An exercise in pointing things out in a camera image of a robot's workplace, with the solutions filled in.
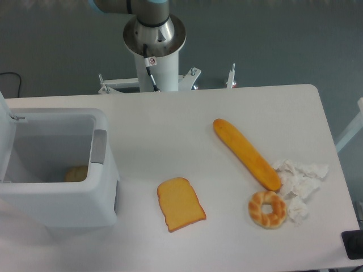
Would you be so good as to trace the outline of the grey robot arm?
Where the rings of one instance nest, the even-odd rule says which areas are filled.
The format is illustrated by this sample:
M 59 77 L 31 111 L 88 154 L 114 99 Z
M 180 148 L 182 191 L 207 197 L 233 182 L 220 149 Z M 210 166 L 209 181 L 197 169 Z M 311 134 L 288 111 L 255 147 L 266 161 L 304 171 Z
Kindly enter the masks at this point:
M 89 1 L 94 9 L 108 14 L 134 17 L 124 28 L 124 42 L 135 53 L 147 48 L 155 56 L 169 54 L 175 39 L 175 27 L 169 1 Z

